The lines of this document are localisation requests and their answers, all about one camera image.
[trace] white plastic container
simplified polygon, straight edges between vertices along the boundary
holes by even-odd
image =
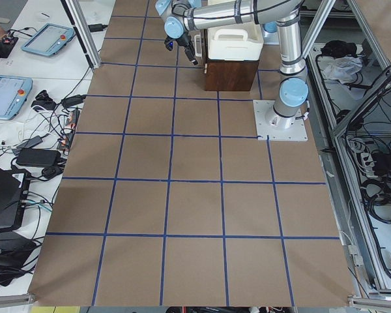
[[[208,0],[209,5],[232,0]],[[260,25],[254,22],[213,27],[207,30],[209,59],[226,61],[259,60],[263,47]]]

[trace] floor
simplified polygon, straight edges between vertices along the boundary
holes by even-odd
[[[29,291],[50,306],[347,305],[309,124],[305,143],[256,138],[278,47],[250,92],[212,92],[164,38],[154,0],[117,1]]]

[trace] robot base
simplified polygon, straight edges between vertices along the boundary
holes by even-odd
[[[269,137],[269,140],[271,141],[306,142],[308,138],[303,119],[296,119],[294,124],[285,130],[275,129],[268,123],[268,121],[265,120],[265,113],[273,105],[273,100],[253,101],[253,108],[255,110],[256,134],[258,135],[258,140],[267,140]],[[301,115],[302,114],[300,110],[298,110],[296,116],[300,117]]]

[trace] black power brick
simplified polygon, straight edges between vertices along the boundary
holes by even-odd
[[[75,95],[72,97],[68,97],[61,100],[61,105],[64,108],[71,108],[72,106],[76,106],[77,104],[81,104],[84,102],[86,95]]]
[[[89,25],[89,29],[91,33],[95,33],[97,31],[103,31],[107,28],[107,25],[104,24],[91,24]]]

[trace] robotic arm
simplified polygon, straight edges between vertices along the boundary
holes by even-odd
[[[166,48],[172,50],[173,41],[184,47],[188,59],[197,64],[189,31],[247,22],[265,24],[277,22],[282,63],[280,96],[266,118],[274,128],[289,128],[295,114],[307,98],[305,83],[306,62],[298,22],[302,0],[236,0],[201,6],[201,0],[158,0],[156,9],[165,23]]]

